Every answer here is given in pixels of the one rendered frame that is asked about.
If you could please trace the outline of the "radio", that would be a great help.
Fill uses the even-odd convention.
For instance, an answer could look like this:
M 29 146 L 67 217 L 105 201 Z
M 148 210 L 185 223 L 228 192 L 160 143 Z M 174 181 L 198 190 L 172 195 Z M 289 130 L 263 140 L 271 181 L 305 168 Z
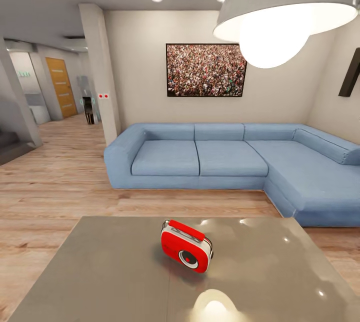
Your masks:
M 214 256 L 211 241 L 182 223 L 171 220 L 165 227 L 166 222 L 161 230 L 164 253 L 197 273 L 206 272 Z

